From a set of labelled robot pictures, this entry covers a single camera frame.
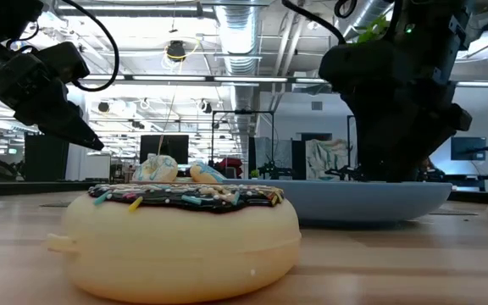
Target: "table surface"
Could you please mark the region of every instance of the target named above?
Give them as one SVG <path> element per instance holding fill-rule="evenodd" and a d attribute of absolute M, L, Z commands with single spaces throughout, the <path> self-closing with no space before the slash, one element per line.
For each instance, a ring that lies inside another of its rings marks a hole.
<path fill-rule="evenodd" d="M 0 197 L 0 305 L 118 304 L 75 289 L 43 246 L 81 192 Z M 302 230 L 299 264 L 261 291 L 215 304 L 488 304 L 485 205 L 383 230 Z"/>

